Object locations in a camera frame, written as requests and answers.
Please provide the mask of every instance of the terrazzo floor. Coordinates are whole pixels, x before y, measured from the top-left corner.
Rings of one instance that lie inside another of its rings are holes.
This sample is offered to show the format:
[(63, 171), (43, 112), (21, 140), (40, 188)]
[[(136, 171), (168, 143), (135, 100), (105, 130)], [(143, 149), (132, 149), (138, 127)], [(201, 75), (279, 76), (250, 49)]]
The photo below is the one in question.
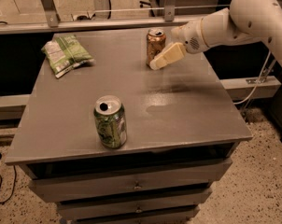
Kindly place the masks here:
[[(280, 133), (262, 108), (247, 112), (247, 126), (253, 139), (242, 142), (232, 154), (233, 165), (212, 185), (213, 193), (200, 205), (201, 211), (186, 224), (282, 224), (282, 144)], [(3, 161), (9, 142), (1, 145), (0, 201), (11, 193), (13, 168)], [(28, 188), (29, 178), (19, 168), (11, 199), (0, 204), (0, 223), (60, 223), (53, 203), (44, 203)]]

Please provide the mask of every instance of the aluminum can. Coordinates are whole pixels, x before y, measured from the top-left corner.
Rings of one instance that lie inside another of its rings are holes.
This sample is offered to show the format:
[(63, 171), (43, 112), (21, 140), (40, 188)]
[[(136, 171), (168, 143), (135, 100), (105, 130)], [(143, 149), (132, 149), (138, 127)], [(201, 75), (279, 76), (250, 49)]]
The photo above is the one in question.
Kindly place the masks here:
[(166, 34), (161, 28), (151, 28), (147, 35), (147, 65), (158, 55), (165, 47)]
[(93, 111), (96, 130), (105, 147), (119, 148), (126, 139), (124, 106), (113, 95), (103, 96), (95, 103)]

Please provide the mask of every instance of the gray cabinet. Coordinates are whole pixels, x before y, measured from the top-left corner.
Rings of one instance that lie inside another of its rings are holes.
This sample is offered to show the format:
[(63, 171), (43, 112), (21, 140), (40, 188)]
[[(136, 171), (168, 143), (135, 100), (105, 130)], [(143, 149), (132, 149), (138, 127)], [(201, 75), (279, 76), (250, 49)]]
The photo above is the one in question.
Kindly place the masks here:
[[(164, 28), (170, 37), (171, 27)], [(203, 54), (162, 70), (146, 66), (148, 29), (76, 33), (96, 65), (55, 78), (44, 61), (7, 154), (76, 223), (163, 223), (194, 217), (251, 138)], [(102, 146), (93, 109), (104, 95), (124, 104), (128, 139)]]

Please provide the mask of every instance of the chip bag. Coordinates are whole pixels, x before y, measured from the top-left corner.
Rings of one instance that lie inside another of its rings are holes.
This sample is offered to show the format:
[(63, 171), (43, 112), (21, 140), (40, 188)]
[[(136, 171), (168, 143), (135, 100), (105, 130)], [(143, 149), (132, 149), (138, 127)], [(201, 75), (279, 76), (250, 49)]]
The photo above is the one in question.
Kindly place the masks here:
[(75, 35), (54, 38), (42, 48), (49, 65), (57, 78), (84, 63), (94, 63), (94, 58), (85, 50)]

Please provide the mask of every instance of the brown can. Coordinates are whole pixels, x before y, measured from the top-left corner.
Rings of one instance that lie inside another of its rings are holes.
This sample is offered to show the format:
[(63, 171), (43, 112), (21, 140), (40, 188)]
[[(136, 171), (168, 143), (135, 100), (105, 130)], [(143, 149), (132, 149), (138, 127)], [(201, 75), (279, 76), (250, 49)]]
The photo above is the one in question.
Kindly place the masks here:
[(158, 55), (165, 47), (166, 34), (161, 28), (151, 28), (148, 30), (148, 58), (147, 65)]

